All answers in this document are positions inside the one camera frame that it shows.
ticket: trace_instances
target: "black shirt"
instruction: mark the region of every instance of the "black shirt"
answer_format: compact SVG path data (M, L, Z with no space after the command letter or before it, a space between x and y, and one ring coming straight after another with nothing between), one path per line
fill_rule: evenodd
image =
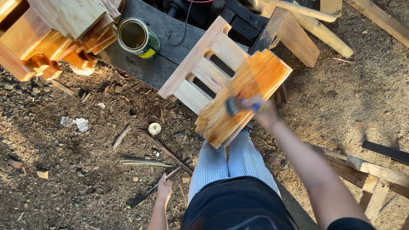
M263 181L242 176L218 180L190 201L181 230L298 229L278 194ZM342 218L327 230L374 230L365 221Z

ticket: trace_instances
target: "striped pants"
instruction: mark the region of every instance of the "striped pants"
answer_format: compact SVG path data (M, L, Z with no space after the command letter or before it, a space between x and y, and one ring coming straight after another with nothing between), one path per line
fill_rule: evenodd
M263 157L254 147L249 132L242 130L229 147L227 161L223 146L215 149L207 141L204 142L190 182L188 203L205 185L238 176L257 177L281 196L272 174L264 165Z

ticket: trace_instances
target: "paint can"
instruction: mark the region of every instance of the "paint can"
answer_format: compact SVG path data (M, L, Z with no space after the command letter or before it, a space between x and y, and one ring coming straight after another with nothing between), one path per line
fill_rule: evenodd
M160 50L157 36L137 18L123 20L117 30L119 45L143 59L153 59Z

